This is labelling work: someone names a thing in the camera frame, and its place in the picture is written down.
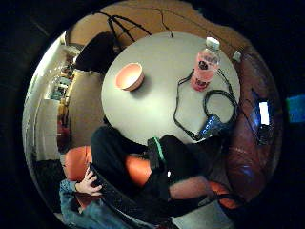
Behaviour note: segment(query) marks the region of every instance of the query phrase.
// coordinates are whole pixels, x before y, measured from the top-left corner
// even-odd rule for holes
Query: orange chair
[[[71,181],[81,181],[86,173],[88,163],[92,162],[92,149],[90,146],[82,146],[70,149],[65,155],[65,174],[67,179]],[[147,159],[139,158],[137,156],[127,156],[126,169],[131,177],[131,180],[142,187],[148,180],[151,174],[150,162]],[[222,184],[209,181],[212,189],[217,194],[228,194],[229,190]],[[76,194],[76,198],[81,208],[86,208],[92,201],[101,197],[93,197],[87,194]],[[234,209],[238,207],[232,199],[223,198],[220,201],[223,206]]]

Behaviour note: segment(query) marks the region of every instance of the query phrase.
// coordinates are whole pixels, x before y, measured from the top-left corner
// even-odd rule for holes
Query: table
[[[185,32],[174,32],[173,38],[168,32],[161,32],[129,45],[112,62],[102,86],[102,106],[111,125],[126,138],[144,145],[153,136],[167,134],[178,137],[184,143],[195,142],[174,124],[173,111],[177,82],[189,75],[197,53],[204,47],[204,38]],[[220,69],[232,84],[238,101],[240,86],[237,72],[225,53],[219,53]],[[114,86],[114,79],[131,62],[142,65],[145,78],[140,88],[126,92]],[[202,93],[195,91],[190,82],[181,85],[176,117],[188,130],[197,133],[206,121],[202,100],[205,93],[213,89],[228,91],[225,82],[217,75]],[[223,122],[228,121],[233,113],[230,101],[219,94],[211,97],[208,109]]]

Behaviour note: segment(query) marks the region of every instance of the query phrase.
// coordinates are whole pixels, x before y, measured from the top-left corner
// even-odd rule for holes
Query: pink drink bottle
[[[218,40],[207,37],[206,48],[200,51],[196,57],[191,86],[199,92],[209,86],[219,68],[219,45]]]

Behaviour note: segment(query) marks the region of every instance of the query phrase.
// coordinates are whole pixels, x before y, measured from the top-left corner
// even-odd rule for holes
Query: pink bowl
[[[139,63],[130,63],[115,77],[115,86],[125,91],[137,89],[144,79],[142,66]]]

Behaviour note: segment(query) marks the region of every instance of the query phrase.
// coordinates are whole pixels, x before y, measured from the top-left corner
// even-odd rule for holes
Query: hand
[[[88,167],[84,179],[80,183],[75,184],[75,189],[78,193],[87,193],[92,196],[100,196],[102,193],[98,192],[102,189],[102,185],[99,185],[95,188],[92,187],[94,181],[97,180],[97,177],[93,176],[93,172],[90,172]]]

